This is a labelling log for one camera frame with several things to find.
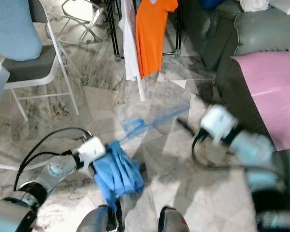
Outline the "white folding chair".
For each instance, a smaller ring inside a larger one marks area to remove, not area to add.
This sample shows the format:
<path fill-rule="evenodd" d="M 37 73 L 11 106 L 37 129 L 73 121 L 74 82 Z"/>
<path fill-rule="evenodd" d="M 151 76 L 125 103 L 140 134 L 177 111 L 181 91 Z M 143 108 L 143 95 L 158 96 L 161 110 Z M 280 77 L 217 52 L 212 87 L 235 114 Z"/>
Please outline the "white folding chair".
<path fill-rule="evenodd" d="M 25 122 L 28 122 L 29 117 L 23 106 L 23 102 L 31 99 L 70 96 L 72 105 L 74 106 L 74 114 L 79 116 L 80 111 L 72 87 L 72 80 L 68 75 L 66 66 L 71 66 L 73 73 L 77 77 L 82 77 L 82 75 L 77 70 L 72 58 L 66 53 L 65 48 L 57 36 L 53 33 L 49 13 L 46 11 L 43 0 L 28 0 L 28 7 L 31 11 L 32 23 L 45 25 L 44 31 L 46 36 L 50 38 L 52 44 L 43 45 L 41 47 L 41 55 L 37 59 L 16 61 L 5 58 L 1 66 L 10 73 L 10 76 L 4 88 L 10 90 L 12 93 L 13 99 Z M 66 92 L 19 97 L 15 91 L 17 88 L 38 87 L 50 84 L 59 73 L 62 74 L 65 80 L 68 89 Z"/>

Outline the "robot right leg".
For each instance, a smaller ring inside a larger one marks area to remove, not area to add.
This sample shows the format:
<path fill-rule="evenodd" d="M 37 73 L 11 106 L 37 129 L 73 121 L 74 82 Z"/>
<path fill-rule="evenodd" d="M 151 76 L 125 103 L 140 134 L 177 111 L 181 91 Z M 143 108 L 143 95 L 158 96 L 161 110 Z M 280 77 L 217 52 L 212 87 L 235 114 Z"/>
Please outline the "robot right leg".
<path fill-rule="evenodd" d="M 158 232 L 190 232 L 183 215 L 176 208 L 165 206 L 160 211 Z"/>

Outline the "grey green sofa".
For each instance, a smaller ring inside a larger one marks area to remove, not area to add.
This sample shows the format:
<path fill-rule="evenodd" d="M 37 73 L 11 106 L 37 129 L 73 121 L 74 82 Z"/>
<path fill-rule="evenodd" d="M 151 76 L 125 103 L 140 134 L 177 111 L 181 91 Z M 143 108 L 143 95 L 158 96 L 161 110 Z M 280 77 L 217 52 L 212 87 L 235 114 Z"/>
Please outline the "grey green sofa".
<path fill-rule="evenodd" d="M 275 8 L 276 2 L 289 1 L 271 0 L 267 10 L 245 13 L 238 0 L 225 0 L 212 10 L 203 9 L 198 0 L 183 0 L 183 28 L 204 65 L 216 72 L 220 105 L 239 121 L 242 130 L 266 138 L 274 148 L 268 166 L 282 179 L 259 183 L 244 170 L 259 232 L 290 232 L 290 149 L 278 151 L 275 147 L 233 57 L 290 51 L 290 13 Z M 220 145 L 236 157 L 236 168 L 241 169 L 242 162 L 229 146 Z"/>

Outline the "light blue cushion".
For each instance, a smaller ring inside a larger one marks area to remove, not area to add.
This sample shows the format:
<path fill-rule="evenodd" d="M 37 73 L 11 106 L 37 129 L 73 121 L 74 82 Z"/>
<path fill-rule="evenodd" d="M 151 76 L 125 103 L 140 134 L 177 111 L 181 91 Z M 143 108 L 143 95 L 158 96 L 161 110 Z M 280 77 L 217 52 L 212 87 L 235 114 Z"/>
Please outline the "light blue cushion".
<path fill-rule="evenodd" d="M 0 55 L 15 61 L 33 60 L 42 48 L 29 0 L 0 0 Z"/>

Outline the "pink sheet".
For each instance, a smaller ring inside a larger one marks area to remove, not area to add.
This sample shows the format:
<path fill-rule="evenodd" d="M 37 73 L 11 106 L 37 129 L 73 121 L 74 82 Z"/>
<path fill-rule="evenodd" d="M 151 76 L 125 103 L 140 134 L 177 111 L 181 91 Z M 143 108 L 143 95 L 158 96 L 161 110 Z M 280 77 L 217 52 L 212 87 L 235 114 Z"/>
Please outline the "pink sheet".
<path fill-rule="evenodd" d="M 290 51 L 234 56 L 278 151 L 290 149 Z"/>

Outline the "robot left leg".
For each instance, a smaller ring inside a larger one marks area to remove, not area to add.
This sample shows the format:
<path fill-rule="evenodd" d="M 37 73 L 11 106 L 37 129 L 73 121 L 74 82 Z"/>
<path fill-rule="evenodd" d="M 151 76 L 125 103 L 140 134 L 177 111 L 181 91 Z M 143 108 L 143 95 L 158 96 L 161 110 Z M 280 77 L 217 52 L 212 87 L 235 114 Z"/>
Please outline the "robot left leg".
<path fill-rule="evenodd" d="M 90 211 L 77 226 L 76 232 L 123 232 L 121 209 L 101 205 Z"/>

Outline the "white shirt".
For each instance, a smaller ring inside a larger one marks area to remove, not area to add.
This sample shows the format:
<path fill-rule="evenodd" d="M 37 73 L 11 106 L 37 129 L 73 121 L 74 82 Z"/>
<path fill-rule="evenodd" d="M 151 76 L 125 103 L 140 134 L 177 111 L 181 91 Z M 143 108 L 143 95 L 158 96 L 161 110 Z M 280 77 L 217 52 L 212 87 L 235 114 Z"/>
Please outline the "white shirt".
<path fill-rule="evenodd" d="M 121 19 L 118 23 L 123 32 L 123 52 L 125 64 L 125 79 L 136 82 L 139 99 L 145 101 L 145 91 L 139 71 L 138 51 L 136 48 L 135 26 L 136 11 L 132 0 L 118 0 L 120 2 Z"/>

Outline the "orange shirt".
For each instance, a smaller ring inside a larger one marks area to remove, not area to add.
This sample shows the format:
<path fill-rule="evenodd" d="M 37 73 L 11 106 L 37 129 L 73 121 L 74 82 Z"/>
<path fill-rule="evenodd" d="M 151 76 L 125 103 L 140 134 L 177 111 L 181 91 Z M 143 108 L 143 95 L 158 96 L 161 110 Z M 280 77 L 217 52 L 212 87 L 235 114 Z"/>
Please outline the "orange shirt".
<path fill-rule="evenodd" d="M 163 39 L 169 13 L 178 0 L 142 0 L 136 13 L 136 45 L 141 78 L 162 68 Z"/>

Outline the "robot leg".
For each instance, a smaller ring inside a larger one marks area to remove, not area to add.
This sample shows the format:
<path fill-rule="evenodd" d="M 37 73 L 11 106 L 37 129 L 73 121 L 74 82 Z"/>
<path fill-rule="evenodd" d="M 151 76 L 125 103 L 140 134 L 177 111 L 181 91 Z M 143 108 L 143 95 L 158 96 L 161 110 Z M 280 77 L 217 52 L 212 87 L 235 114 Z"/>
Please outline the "robot leg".
<path fill-rule="evenodd" d="M 121 209 L 101 205 L 90 211 L 77 226 L 76 232 L 123 232 Z"/>
<path fill-rule="evenodd" d="M 183 215 L 176 208 L 165 206 L 160 211 L 158 232 L 190 232 Z"/>

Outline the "blue shirt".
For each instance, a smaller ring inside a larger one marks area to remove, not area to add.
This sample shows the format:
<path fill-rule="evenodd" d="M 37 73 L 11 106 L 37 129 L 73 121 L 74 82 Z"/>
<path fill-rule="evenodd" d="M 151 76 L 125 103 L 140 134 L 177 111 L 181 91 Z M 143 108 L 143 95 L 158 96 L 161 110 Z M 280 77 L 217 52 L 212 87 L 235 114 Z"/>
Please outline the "blue shirt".
<path fill-rule="evenodd" d="M 106 203 L 117 210 L 117 200 L 127 194 L 143 192 L 145 182 L 139 171 L 139 163 L 130 159 L 119 141 L 106 145 L 106 154 L 92 163 L 94 179 Z"/>

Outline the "crumpled white cloth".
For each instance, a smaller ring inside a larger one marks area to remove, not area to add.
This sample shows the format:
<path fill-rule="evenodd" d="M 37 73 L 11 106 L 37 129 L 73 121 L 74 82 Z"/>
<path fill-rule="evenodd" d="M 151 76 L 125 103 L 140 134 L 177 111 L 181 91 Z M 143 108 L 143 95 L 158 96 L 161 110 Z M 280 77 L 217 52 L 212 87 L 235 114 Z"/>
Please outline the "crumpled white cloth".
<path fill-rule="evenodd" d="M 264 11 L 269 8 L 271 0 L 238 0 L 245 13 Z"/>

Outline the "white round tube frame stand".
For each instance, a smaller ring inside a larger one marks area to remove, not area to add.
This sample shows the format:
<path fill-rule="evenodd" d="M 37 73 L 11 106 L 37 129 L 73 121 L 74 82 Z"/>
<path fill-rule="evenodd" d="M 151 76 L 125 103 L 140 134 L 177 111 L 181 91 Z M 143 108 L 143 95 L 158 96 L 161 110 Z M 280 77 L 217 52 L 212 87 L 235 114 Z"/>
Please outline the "white round tube frame stand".
<path fill-rule="evenodd" d="M 102 40 L 95 33 L 103 22 L 104 8 L 93 0 L 65 0 L 61 4 L 63 26 L 58 38 L 64 44 L 98 44 Z"/>

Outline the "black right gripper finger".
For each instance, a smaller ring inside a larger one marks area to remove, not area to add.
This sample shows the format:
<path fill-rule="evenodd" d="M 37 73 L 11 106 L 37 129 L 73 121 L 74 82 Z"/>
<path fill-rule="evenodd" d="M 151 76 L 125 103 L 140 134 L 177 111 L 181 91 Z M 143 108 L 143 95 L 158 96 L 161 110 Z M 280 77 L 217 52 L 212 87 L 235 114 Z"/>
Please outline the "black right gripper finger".
<path fill-rule="evenodd" d="M 196 138 L 198 140 L 201 139 L 201 136 L 198 134 L 198 132 L 196 132 L 189 124 L 187 121 L 181 119 L 181 118 L 177 118 L 176 119 L 177 123 L 180 124 L 180 126 L 182 126 L 187 132 L 190 133 L 190 135 L 193 138 Z"/>

